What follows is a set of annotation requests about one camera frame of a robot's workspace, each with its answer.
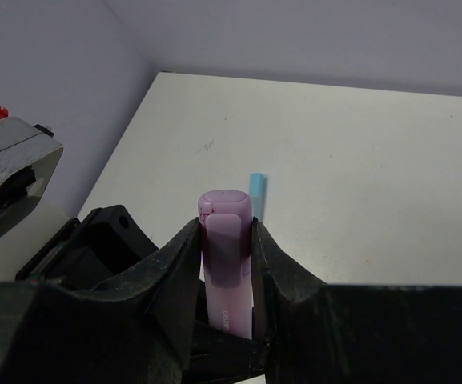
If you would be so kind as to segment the purple pen cap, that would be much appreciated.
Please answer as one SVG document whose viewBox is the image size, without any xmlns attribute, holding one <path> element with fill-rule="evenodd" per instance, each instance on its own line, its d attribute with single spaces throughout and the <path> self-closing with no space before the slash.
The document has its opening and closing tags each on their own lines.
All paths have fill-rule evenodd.
<svg viewBox="0 0 462 384">
<path fill-rule="evenodd" d="M 198 211 L 207 278 L 216 288 L 240 286 L 251 254 L 251 198 L 239 190 L 212 190 L 199 198 Z"/>
</svg>

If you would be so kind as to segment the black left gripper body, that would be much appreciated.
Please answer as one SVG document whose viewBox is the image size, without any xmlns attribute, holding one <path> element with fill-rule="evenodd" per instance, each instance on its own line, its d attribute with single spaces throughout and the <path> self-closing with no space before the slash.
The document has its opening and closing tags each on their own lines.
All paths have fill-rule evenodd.
<svg viewBox="0 0 462 384">
<path fill-rule="evenodd" d="M 83 220 L 69 220 L 16 273 L 15 280 L 89 290 L 158 249 L 124 206 L 96 208 Z"/>
</svg>

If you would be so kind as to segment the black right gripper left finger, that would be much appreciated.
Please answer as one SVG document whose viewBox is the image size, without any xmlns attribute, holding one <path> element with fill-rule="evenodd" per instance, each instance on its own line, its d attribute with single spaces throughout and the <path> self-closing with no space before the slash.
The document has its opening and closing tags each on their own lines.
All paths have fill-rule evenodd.
<svg viewBox="0 0 462 384">
<path fill-rule="evenodd" d="M 128 270 L 75 293 L 94 321 L 86 383 L 179 383 L 188 367 L 199 284 L 199 224 Z"/>
</svg>

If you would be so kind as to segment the blue pen cap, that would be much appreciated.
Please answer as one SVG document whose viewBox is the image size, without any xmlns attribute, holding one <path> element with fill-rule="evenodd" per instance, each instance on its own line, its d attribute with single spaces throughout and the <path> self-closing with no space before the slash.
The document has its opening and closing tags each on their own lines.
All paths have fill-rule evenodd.
<svg viewBox="0 0 462 384">
<path fill-rule="evenodd" d="M 249 179 L 249 195 L 253 200 L 262 200 L 265 196 L 265 175 L 253 173 Z"/>
</svg>

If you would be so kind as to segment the purple highlighter pen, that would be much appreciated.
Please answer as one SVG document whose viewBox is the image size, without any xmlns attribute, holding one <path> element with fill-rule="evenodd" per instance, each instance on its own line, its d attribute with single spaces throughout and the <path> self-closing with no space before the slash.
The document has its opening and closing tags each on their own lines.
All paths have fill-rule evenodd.
<svg viewBox="0 0 462 384">
<path fill-rule="evenodd" d="M 235 288 L 218 288 L 211 283 L 205 266 L 205 293 L 209 325 L 235 336 L 252 339 L 253 290 L 251 258 L 242 264 L 242 280 Z"/>
</svg>

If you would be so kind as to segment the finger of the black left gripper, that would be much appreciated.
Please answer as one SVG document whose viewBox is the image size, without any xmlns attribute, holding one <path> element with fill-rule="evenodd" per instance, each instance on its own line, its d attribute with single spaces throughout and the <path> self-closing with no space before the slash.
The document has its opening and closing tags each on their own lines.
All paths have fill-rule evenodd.
<svg viewBox="0 0 462 384">
<path fill-rule="evenodd" d="M 189 372 L 263 372 L 262 346 L 196 321 Z"/>
</svg>

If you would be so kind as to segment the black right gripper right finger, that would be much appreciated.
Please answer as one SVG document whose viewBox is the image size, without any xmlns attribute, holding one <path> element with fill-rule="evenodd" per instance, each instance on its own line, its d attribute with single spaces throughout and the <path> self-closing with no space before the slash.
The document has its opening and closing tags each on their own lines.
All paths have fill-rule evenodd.
<svg viewBox="0 0 462 384">
<path fill-rule="evenodd" d="M 262 222 L 253 221 L 251 235 L 255 339 L 266 382 L 317 380 L 324 359 L 316 303 L 325 283 L 284 252 Z"/>
</svg>

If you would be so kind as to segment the blue highlighter pen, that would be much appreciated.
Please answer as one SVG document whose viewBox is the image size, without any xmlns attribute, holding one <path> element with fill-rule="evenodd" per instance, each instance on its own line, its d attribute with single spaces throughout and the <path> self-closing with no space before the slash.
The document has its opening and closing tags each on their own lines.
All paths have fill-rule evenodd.
<svg viewBox="0 0 462 384">
<path fill-rule="evenodd" d="M 251 195 L 252 202 L 252 213 L 255 218 L 259 221 L 263 221 L 264 216 L 264 196 L 263 195 Z"/>
</svg>

